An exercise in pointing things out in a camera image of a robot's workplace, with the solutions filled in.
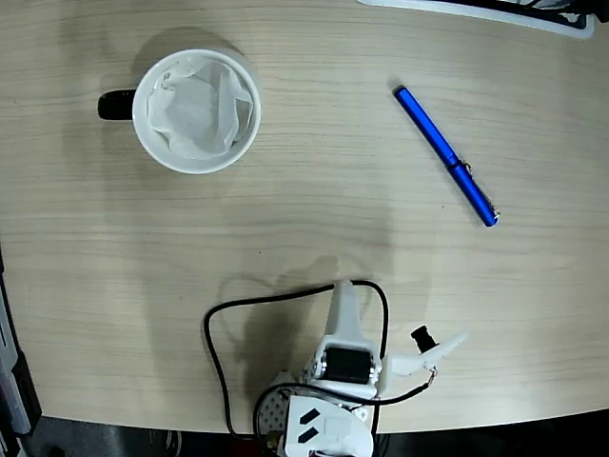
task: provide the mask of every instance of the tissue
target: tissue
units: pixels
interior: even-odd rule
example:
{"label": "tissue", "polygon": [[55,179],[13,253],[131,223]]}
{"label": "tissue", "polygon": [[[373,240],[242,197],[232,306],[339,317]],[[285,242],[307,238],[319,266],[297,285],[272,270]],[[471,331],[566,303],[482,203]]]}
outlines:
{"label": "tissue", "polygon": [[206,160],[228,151],[249,125],[249,90],[223,62],[189,56],[159,77],[147,100],[150,126],[176,154]]}

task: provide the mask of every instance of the floor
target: floor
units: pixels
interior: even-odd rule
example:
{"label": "floor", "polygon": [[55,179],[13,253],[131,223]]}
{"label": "floor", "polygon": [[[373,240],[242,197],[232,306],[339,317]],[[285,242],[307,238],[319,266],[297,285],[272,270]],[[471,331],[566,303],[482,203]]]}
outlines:
{"label": "floor", "polygon": [[[377,457],[609,455],[609,409],[501,427],[380,435]],[[175,433],[43,417],[26,439],[30,457],[258,457],[227,435]]]}

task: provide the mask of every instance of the wire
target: wire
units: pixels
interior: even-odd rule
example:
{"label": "wire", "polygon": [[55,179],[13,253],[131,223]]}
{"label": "wire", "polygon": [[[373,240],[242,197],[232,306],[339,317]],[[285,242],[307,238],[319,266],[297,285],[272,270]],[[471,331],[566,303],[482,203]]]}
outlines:
{"label": "wire", "polygon": [[[381,304],[383,306],[383,328],[382,328],[382,333],[381,333],[380,355],[381,355],[381,358],[383,358],[386,354],[387,337],[388,337],[388,331],[389,331],[389,305],[387,303],[387,298],[386,298],[383,290],[381,289],[381,287],[379,285],[377,285],[376,283],[373,283],[372,281],[355,280],[355,281],[352,281],[351,283],[354,286],[365,286],[365,287],[373,288],[378,293],[378,295],[381,299]],[[224,309],[228,309],[228,308],[236,308],[236,307],[250,306],[250,305],[271,304],[271,303],[277,303],[277,302],[282,302],[282,301],[287,301],[287,300],[296,300],[299,298],[304,298],[304,297],[308,297],[311,295],[317,295],[319,293],[328,292],[332,289],[334,289],[334,284],[328,284],[326,286],[320,286],[317,288],[310,288],[310,289],[306,289],[306,290],[300,290],[300,291],[285,293],[285,294],[281,294],[281,295],[271,295],[271,296],[259,297],[259,298],[233,300],[233,301],[226,302],[221,305],[215,306],[207,312],[207,314],[204,318],[204,322],[203,322],[204,335],[206,338],[206,343],[207,343],[207,347],[209,349],[209,353],[211,355],[211,359],[213,361],[213,365],[216,368],[216,372],[218,374],[218,379],[220,381],[220,387],[222,390],[222,396],[223,396],[223,400],[224,400],[226,427],[228,428],[228,432],[230,433],[230,435],[233,438],[235,438],[237,440],[251,440],[252,439],[249,435],[237,433],[232,425],[232,418],[231,418],[231,412],[230,412],[230,396],[228,393],[228,386],[226,384],[226,377],[225,377],[224,371],[222,370],[222,365],[220,363],[218,353],[213,345],[213,341],[211,338],[211,329],[210,329],[211,318],[213,317],[214,314],[216,314]],[[336,398],[339,400],[352,402],[352,403],[359,403],[361,405],[366,405],[366,406],[372,406],[372,407],[374,407],[372,437],[376,438],[376,431],[377,431],[377,426],[378,426],[378,422],[379,422],[379,407],[385,406],[385,405],[394,405],[396,403],[399,403],[399,402],[407,400],[411,397],[414,397],[415,395],[426,390],[429,387],[431,381],[433,381],[433,375],[432,375],[432,377],[430,377],[430,380],[427,383],[425,383],[419,387],[416,387],[416,388],[410,390],[409,392],[406,392],[403,395],[400,395],[400,396],[394,397],[394,398],[389,398],[389,399],[365,399],[365,398],[360,398],[360,397],[356,397],[353,395],[342,394],[340,392],[335,392],[333,390],[328,390],[328,389],[325,389],[322,387],[315,387],[315,386],[301,384],[301,383],[286,383],[286,384],[271,386],[271,387],[267,388],[260,395],[260,397],[258,398],[256,405],[254,407],[254,411],[252,414],[252,427],[254,430],[254,438],[256,440],[258,440],[260,443],[263,441],[262,435],[260,433],[260,424],[259,424],[260,411],[261,411],[262,404],[263,404],[265,398],[276,390],[283,390],[283,389],[288,389],[288,388],[306,389],[309,391],[323,393],[324,395],[327,395],[327,396],[330,396],[330,397],[333,397],[333,398]]]}
{"label": "wire", "polygon": [[228,394],[228,386],[226,385],[226,377],[225,373],[222,370],[222,365],[220,364],[220,359],[218,358],[218,352],[216,352],[216,348],[213,346],[213,341],[211,339],[211,329],[210,322],[211,318],[217,312],[220,312],[224,309],[228,308],[236,308],[236,307],[244,307],[249,305],[260,305],[260,304],[269,304],[282,302],[285,300],[295,300],[297,298],[304,298],[311,295],[316,295],[318,293],[327,292],[329,290],[334,289],[333,284],[329,284],[327,286],[321,286],[319,288],[310,288],[308,290],[297,291],[292,293],[285,293],[282,295],[272,295],[268,297],[260,297],[260,298],[247,298],[244,300],[233,300],[231,302],[222,303],[221,305],[217,305],[210,309],[204,320],[203,320],[203,332],[206,337],[207,348],[209,349],[209,354],[211,355],[211,360],[213,361],[213,365],[216,368],[216,373],[218,374],[218,380],[220,381],[220,389],[222,390],[222,397],[224,400],[225,407],[225,421],[226,428],[228,428],[228,433],[230,436],[237,440],[251,440],[252,438],[249,435],[237,433],[235,428],[232,425],[232,417],[230,415],[230,396]]}

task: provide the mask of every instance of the black mug handle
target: black mug handle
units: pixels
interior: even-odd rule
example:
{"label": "black mug handle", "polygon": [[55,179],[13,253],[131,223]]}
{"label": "black mug handle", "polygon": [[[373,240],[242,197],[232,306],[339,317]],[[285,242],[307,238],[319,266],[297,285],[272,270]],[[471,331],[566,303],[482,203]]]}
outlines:
{"label": "black mug handle", "polygon": [[132,119],[135,89],[106,92],[97,101],[97,115],[108,121],[129,121]]}

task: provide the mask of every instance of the blue pen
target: blue pen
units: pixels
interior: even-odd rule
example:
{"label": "blue pen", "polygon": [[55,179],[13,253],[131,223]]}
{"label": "blue pen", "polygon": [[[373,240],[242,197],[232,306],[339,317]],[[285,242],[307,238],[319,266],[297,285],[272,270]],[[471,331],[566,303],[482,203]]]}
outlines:
{"label": "blue pen", "polygon": [[425,136],[431,147],[438,153],[446,169],[457,182],[469,203],[478,213],[487,227],[493,227],[499,219],[499,212],[493,207],[486,195],[481,191],[472,178],[470,167],[462,162],[455,151],[444,139],[429,116],[422,110],[410,91],[400,86],[393,91],[402,108],[410,115],[419,130]]}

